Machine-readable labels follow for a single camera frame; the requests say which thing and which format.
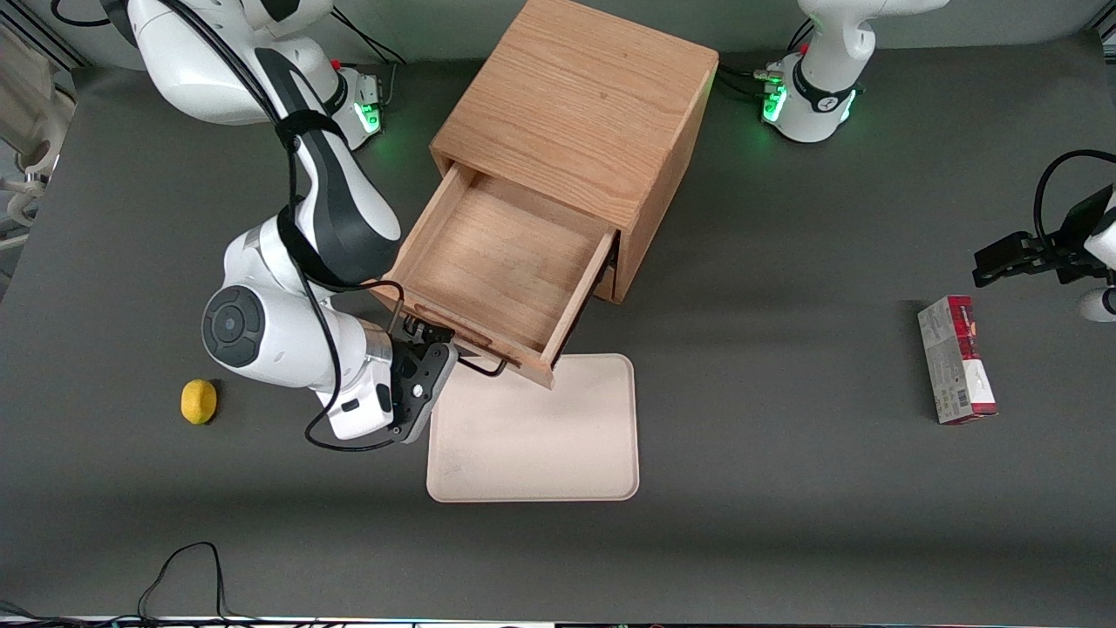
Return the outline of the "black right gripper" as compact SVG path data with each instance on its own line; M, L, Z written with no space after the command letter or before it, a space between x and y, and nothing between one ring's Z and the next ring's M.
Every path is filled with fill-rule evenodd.
M412 444L426 429L459 358L450 327L430 325L427 332L427 323L421 319L404 319L404 338L407 342L393 342L391 365L391 434L395 444Z

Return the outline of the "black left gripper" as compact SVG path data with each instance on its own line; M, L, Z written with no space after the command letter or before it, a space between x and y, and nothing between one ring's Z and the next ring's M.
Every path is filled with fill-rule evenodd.
M1064 225L1050 235L1052 252L1029 232L1011 232L973 255L973 282L984 289L1002 278L1058 270L1059 283L1088 278L1088 263L1115 263L1115 191L1113 185L1078 202Z

